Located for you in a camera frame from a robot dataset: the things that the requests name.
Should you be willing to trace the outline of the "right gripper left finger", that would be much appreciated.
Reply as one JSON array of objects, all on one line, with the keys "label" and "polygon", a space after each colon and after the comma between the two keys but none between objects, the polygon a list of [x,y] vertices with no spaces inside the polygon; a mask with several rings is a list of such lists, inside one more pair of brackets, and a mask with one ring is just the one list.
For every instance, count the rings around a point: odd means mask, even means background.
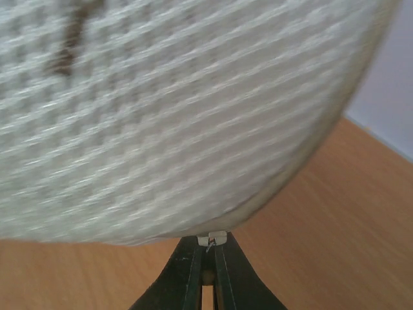
[{"label": "right gripper left finger", "polygon": [[161,274],[130,307],[132,310],[201,309],[204,248],[196,237],[180,239]]}]

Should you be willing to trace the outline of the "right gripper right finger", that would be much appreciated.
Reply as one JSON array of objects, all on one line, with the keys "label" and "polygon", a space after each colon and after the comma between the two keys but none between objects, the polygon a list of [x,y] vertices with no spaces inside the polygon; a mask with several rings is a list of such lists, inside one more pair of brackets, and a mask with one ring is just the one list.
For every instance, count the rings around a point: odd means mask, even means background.
[{"label": "right gripper right finger", "polygon": [[232,233],[215,247],[214,309],[286,310],[261,281]]}]

